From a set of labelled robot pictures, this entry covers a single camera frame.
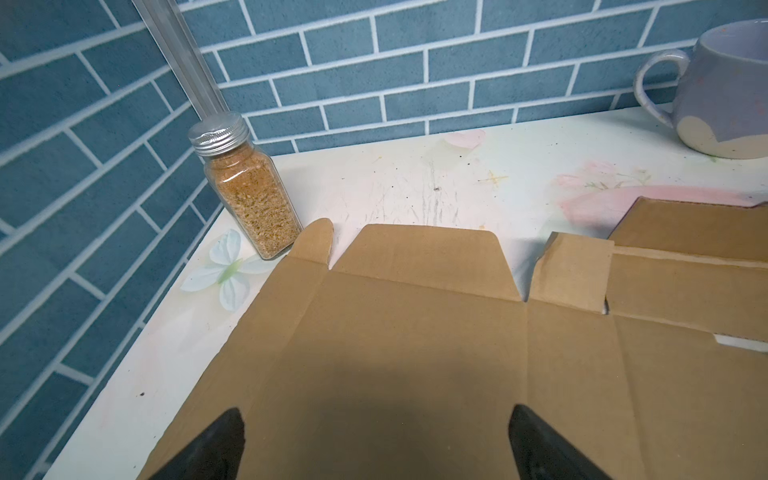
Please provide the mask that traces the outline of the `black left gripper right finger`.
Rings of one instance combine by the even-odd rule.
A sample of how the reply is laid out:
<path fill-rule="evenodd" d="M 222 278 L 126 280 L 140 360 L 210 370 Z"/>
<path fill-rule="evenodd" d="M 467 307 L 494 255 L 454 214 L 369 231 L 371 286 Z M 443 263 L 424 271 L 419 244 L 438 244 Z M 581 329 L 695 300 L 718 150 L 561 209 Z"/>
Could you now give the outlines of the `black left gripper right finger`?
<path fill-rule="evenodd" d="M 508 437 L 521 479 L 611 479 L 524 404 L 513 408 Z"/>

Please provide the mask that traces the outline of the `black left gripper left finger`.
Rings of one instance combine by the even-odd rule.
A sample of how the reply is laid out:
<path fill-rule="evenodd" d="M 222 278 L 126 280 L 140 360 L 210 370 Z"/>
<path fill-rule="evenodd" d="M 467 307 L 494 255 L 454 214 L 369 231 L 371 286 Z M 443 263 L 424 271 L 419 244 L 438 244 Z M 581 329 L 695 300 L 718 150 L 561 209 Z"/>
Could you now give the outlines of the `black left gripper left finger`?
<path fill-rule="evenodd" d="M 235 480 L 244 447 L 244 421 L 238 408 L 230 408 L 150 479 Z"/>

